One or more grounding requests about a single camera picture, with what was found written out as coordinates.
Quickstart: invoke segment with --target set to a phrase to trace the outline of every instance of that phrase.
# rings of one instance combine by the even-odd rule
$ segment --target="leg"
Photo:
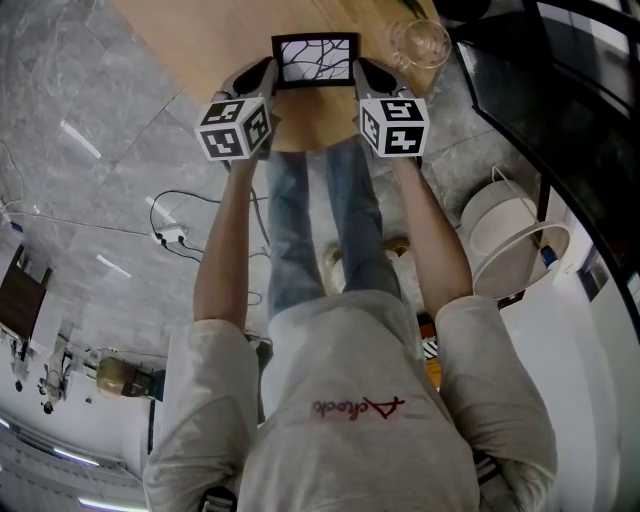
[[[309,176],[304,153],[271,154],[269,236],[271,280],[269,318],[303,302],[324,297],[311,238]]]
[[[45,290],[47,289],[49,280],[51,279],[52,272],[53,270],[51,270],[50,268],[47,268],[47,271],[44,273],[44,277],[42,278],[42,282],[40,283],[40,286],[42,286],[42,288]]]
[[[381,290],[402,300],[382,248],[382,215],[357,137],[327,150],[329,196],[343,254],[345,291]]]

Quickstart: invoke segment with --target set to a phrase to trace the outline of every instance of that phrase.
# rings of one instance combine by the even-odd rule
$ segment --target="power strip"
[[[166,240],[168,244],[177,244],[180,237],[182,237],[184,240],[187,239],[188,231],[180,224],[173,224],[162,229],[156,229],[156,233],[162,235],[162,238]],[[161,239],[158,239],[155,234],[151,234],[151,237],[158,245],[161,243]]]

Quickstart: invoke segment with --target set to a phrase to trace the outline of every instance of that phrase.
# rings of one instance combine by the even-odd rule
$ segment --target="floor tile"
[[[201,107],[202,105],[196,103],[189,92],[183,89],[167,105],[167,112],[175,117],[188,132],[193,133]]]
[[[426,155],[492,129],[471,106],[462,68],[453,55],[442,68],[427,101],[431,127]]]
[[[106,211],[111,225],[151,232],[149,199],[177,189],[222,197],[227,173],[204,158],[195,138],[173,116],[161,112],[131,146],[104,181],[95,206]],[[165,217],[187,200],[167,194],[157,202],[154,221],[171,224]]]
[[[47,172],[47,161],[50,153],[50,147],[45,143],[42,137],[33,133],[31,129],[27,131],[13,131],[2,134],[3,142],[6,143],[13,161],[24,181],[24,189],[21,185],[16,185],[19,180],[13,172],[14,167],[8,172],[13,176],[12,185],[5,185],[4,178],[0,180],[3,186],[2,196],[6,198],[19,199],[22,194],[22,200],[15,205],[11,205],[12,211],[24,211],[29,213],[40,213],[38,207],[38,197],[42,187],[42,181]],[[4,146],[0,149],[2,158],[7,160],[6,149]]]
[[[65,123],[52,149],[37,204],[44,215],[84,221],[115,162],[86,147]]]
[[[3,172],[0,173],[0,197],[2,201],[8,203],[20,200],[23,194],[23,187],[26,187],[26,184],[23,185],[16,167],[11,162],[10,153],[2,143],[0,143],[0,168],[3,169]]]
[[[61,16],[33,66],[32,79],[66,112],[105,48],[77,19]]]
[[[119,160],[180,89],[136,37],[118,37],[86,80],[69,119],[101,153]]]
[[[78,4],[70,3],[69,0],[31,0],[28,7],[22,11],[14,29],[14,47],[29,71],[33,69],[40,53],[45,50],[58,18],[70,5]]]
[[[105,47],[118,36],[131,33],[131,27],[116,12],[109,0],[92,0],[92,4],[91,12],[87,16],[87,28]]]
[[[81,293],[127,320],[153,325],[184,321],[197,271],[162,250],[151,237],[78,228],[56,273],[58,293]]]
[[[247,330],[265,336],[269,327],[267,290],[271,274],[271,260],[255,256],[249,260],[249,308],[247,310]]]
[[[2,229],[9,233],[5,233],[5,236],[11,236],[13,240],[23,244],[34,261],[54,269],[63,259],[77,231],[74,226],[27,215],[16,214],[12,221],[20,225],[22,233],[5,225]]]
[[[22,17],[22,13],[29,8],[30,3],[25,0],[4,0],[1,7],[3,23],[0,25],[0,33],[3,31],[13,32],[18,20]]]

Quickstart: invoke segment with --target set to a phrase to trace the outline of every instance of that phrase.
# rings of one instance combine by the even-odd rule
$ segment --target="white wall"
[[[556,433],[558,476],[546,510],[587,512],[594,510],[598,479],[594,410],[579,341],[554,277],[529,288],[502,316]]]
[[[79,497],[144,506],[140,482],[119,468],[91,467],[53,457],[0,429],[0,502],[11,512],[86,510]]]
[[[132,438],[138,439],[140,425],[148,414],[146,400],[101,394],[92,381],[74,374],[69,398],[58,403],[51,415],[46,415],[40,405],[45,397],[40,396],[37,389],[38,379],[44,377],[45,361],[32,361],[29,378],[23,383],[22,392],[18,393],[9,366],[10,357],[9,345],[0,345],[0,415],[13,417],[27,427],[70,446],[97,455],[125,458],[125,443]],[[87,397],[92,398],[92,404],[85,402]],[[133,452],[127,448],[126,458],[134,461],[136,457],[130,453]]]
[[[592,311],[617,402],[620,481],[614,510],[640,510],[640,345],[613,280],[595,297]]]
[[[121,457],[127,469],[138,478],[147,464],[147,438],[149,436],[149,401],[142,401],[140,407],[122,418],[122,447]]]

